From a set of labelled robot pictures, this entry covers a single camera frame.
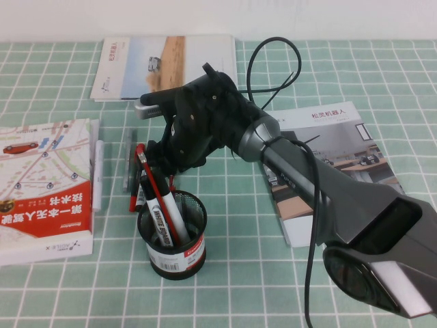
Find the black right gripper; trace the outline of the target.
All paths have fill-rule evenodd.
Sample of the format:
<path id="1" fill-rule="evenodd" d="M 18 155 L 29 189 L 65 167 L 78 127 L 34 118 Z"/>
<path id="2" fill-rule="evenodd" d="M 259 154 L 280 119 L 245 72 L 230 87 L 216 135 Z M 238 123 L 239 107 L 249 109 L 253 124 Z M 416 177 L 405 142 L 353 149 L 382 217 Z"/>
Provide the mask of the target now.
<path id="1" fill-rule="evenodd" d="M 163 173 L 182 173 L 205 164 L 206 157 L 224 146 L 214 136 L 214 112 L 238 93 L 235 83 L 209 63 L 204 75 L 173 88 L 165 103 L 169 114 L 163 139 L 149 140 L 147 160 L 160 161 Z"/>

